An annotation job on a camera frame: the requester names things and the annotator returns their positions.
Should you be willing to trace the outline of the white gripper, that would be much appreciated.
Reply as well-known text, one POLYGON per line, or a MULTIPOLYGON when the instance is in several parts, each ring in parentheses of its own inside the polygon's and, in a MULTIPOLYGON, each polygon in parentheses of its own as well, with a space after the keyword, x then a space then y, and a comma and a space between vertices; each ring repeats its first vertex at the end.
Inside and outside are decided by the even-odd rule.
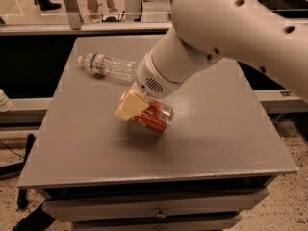
MULTIPOLYGON (((176 71, 168 59, 158 59, 153 51, 147 53, 137 67, 136 83, 140 90, 154 98, 165 98, 178 90, 182 82, 175 79, 176 71)), ((115 114, 124 121, 146 110, 148 97, 128 90, 123 93, 115 114)))

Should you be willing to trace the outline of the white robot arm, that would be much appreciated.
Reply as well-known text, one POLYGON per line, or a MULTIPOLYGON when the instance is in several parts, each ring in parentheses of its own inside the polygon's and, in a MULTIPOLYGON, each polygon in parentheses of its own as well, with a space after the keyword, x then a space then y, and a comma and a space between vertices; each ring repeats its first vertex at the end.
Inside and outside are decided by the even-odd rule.
POLYGON ((127 121, 222 58, 244 63, 308 101, 308 27, 257 0, 173 0, 172 26, 144 56, 116 115, 127 121))

